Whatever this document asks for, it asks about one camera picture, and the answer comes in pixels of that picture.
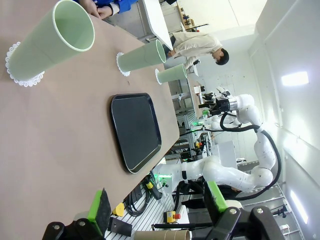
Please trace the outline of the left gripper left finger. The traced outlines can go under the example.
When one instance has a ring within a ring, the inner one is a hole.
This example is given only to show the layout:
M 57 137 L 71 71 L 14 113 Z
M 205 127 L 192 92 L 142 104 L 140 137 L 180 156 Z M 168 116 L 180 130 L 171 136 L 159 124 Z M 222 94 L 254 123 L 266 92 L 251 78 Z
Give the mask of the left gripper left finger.
M 69 225 L 51 222 L 47 225 L 43 240 L 103 240 L 109 226 L 111 206 L 105 189 L 95 193 L 87 217 L 74 220 Z

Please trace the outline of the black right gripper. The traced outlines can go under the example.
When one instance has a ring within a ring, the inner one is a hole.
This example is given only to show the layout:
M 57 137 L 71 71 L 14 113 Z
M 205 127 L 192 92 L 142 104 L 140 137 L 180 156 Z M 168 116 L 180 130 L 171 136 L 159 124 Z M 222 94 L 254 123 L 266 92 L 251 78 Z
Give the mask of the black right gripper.
M 232 112 L 237 110 L 237 99 L 235 97 L 221 97 L 217 96 L 214 102 L 205 102 L 199 104 L 198 108 L 208 108 L 202 111 L 203 116 L 212 117 L 216 114 L 221 114 L 224 112 Z

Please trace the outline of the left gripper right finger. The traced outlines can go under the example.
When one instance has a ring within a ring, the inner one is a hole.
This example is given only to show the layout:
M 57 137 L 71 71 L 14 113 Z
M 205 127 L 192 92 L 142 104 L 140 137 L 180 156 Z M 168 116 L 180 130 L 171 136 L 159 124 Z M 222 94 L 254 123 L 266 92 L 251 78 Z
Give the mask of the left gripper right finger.
M 206 240 L 283 240 L 285 237 L 266 206 L 246 211 L 237 206 L 228 206 L 214 181 L 204 183 L 204 204 L 212 221 Z

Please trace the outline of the person's left hand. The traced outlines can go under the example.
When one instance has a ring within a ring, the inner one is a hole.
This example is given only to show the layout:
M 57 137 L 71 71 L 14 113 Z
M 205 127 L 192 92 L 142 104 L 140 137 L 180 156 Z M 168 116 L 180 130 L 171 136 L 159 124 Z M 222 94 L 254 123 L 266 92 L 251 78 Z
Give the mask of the person's left hand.
M 103 6 L 97 9 L 99 18 L 101 20 L 113 15 L 113 9 L 110 6 Z

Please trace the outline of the person's right hand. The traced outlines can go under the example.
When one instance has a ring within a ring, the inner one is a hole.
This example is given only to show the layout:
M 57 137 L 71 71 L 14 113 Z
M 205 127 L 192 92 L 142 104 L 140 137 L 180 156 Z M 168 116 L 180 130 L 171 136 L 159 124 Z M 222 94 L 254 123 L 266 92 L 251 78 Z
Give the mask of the person's right hand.
M 92 0 L 79 0 L 78 2 L 88 14 L 98 19 L 101 18 L 98 13 L 97 6 Z

